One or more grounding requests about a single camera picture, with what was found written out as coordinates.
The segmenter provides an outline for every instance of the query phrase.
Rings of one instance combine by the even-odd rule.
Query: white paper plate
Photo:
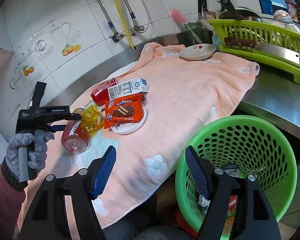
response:
[[[142,105],[143,118],[140,122],[117,122],[111,129],[117,134],[129,134],[138,130],[146,120],[147,109]]]

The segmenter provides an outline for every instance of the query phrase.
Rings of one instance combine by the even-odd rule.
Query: white ceramic plate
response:
[[[187,60],[203,60],[211,57],[216,49],[217,46],[212,44],[198,44],[185,48],[179,56]]]

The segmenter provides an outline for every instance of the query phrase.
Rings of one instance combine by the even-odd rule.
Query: orange fruit decal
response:
[[[80,44],[77,44],[77,45],[74,45],[74,46],[73,46],[73,51],[74,51],[74,52],[78,52],[80,49],[81,49]]]
[[[66,52],[68,52],[68,54],[70,54],[73,50],[72,50],[73,46],[70,45],[69,47],[66,48]]]
[[[30,73],[32,73],[34,71],[34,67],[29,67],[27,66],[23,66],[23,74],[25,76],[29,75]]]
[[[69,43],[66,44],[66,46],[62,50],[63,56],[68,56],[70,53],[74,51],[74,46],[69,45]]]

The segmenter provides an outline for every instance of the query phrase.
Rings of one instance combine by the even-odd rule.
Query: pink brush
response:
[[[184,18],[183,15],[177,9],[172,10],[171,15],[180,24],[185,24],[187,22],[187,19]]]

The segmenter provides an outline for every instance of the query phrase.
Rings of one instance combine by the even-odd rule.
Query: pink towel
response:
[[[184,48],[146,44],[135,66],[118,77],[120,82],[143,78],[149,87],[143,101],[147,119],[136,132],[98,132],[91,156],[82,153],[76,157],[81,158],[80,164],[76,160],[65,161],[73,157],[63,153],[62,133],[56,133],[55,140],[48,143],[46,168],[29,183],[19,225],[45,176],[70,176],[101,157],[96,153],[99,148],[111,144],[117,149],[117,161],[104,193],[93,205],[102,228],[113,224],[147,200],[175,171],[184,147],[200,128],[236,109],[255,82],[259,65],[219,52],[207,60],[187,61],[178,56]],[[90,103],[90,93],[96,86],[85,91],[71,109]],[[69,198],[67,213],[72,237],[79,239]]]

